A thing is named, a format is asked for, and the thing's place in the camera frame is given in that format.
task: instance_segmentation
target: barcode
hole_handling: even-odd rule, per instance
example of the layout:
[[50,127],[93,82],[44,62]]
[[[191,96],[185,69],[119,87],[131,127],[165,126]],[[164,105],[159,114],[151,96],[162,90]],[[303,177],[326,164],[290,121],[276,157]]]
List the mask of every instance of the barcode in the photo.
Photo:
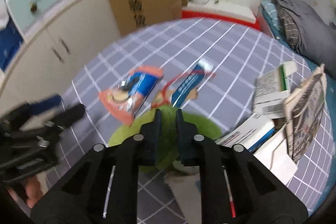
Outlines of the barcode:
[[282,104],[280,105],[273,105],[273,106],[265,106],[262,108],[262,112],[265,113],[271,113],[271,112],[282,112],[283,107]]

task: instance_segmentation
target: human hand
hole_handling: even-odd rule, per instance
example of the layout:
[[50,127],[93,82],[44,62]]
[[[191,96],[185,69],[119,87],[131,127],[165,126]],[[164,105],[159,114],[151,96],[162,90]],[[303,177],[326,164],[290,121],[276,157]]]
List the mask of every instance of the human hand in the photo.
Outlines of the human hand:
[[[34,205],[41,199],[43,196],[43,192],[41,190],[41,184],[37,180],[36,176],[27,178],[24,184],[24,188],[26,190],[26,195],[28,199],[26,200],[26,204],[29,208],[33,208]],[[7,189],[11,197],[17,201],[18,197],[15,191],[12,188]]]

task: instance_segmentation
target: cabinet handle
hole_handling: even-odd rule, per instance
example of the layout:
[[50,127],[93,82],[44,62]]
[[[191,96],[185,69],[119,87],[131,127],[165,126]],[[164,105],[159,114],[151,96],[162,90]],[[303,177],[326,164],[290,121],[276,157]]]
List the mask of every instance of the cabinet handle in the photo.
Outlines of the cabinet handle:
[[32,13],[32,14],[34,14],[34,13],[36,13],[36,11],[37,11],[37,3],[36,2],[30,2],[30,12]]
[[70,51],[68,45],[65,44],[64,40],[60,38],[59,41],[62,43],[63,47],[64,47],[65,50],[67,51],[67,54],[71,54],[71,51]]
[[59,55],[59,53],[58,53],[54,48],[52,48],[52,51],[53,51],[54,54],[57,56],[58,60],[59,60],[61,63],[64,63],[63,58],[61,57],[61,55]]

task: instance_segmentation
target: red string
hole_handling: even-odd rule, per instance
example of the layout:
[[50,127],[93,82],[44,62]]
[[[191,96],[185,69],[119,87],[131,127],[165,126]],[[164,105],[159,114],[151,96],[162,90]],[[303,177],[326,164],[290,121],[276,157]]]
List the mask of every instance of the red string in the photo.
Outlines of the red string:
[[204,73],[204,70],[193,70],[192,73],[190,72],[185,72],[185,73],[182,73],[176,77],[174,77],[172,80],[170,80],[162,89],[161,91],[161,94],[162,94],[162,97],[163,97],[163,101],[159,104],[152,104],[151,105],[151,109],[153,108],[159,108],[160,106],[163,106],[163,105],[169,105],[170,102],[167,100],[166,98],[166,92],[167,92],[167,89],[172,85],[172,83],[174,83],[176,80],[178,80],[179,78],[181,78],[182,76],[189,76],[190,74],[199,74],[199,75],[204,75],[207,76],[207,75],[210,75],[210,77],[214,77],[215,73],[212,73],[211,72],[207,72],[207,73]]

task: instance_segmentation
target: gray checkered tablecloth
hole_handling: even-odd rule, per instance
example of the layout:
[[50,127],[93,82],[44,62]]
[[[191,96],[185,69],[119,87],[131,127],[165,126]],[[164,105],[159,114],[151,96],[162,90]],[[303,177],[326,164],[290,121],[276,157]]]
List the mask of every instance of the gray checkered tablecloth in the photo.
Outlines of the gray checkered tablecloth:
[[[242,25],[212,19],[188,19],[157,24],[111,44],[87,64],[63,96],[64,107],[82,102],[87,115],[64,132],[58,147],[61,163],[48,174],[49,186],[63,176],[96,143],[107,144],[121,125],[98,100],[98,92],[117,85],[141,64],[163,68],[164,80],[154,88],[138,115],[149,109],[158,89],[174,76],[190,70],[201,57],[214,64],[216,75],[199,87],[199,98],[185,102],[185,111],[203,114],[230,132],[251,115],[255,79],[285,61],[297,62],[291,90],[311,75],[305,60],[278,41]],[[320,129],[288,188],[311,213],[327,182],[334,140],[325,108]],[[186,223],[164,172],[139,174],[138,222]]]

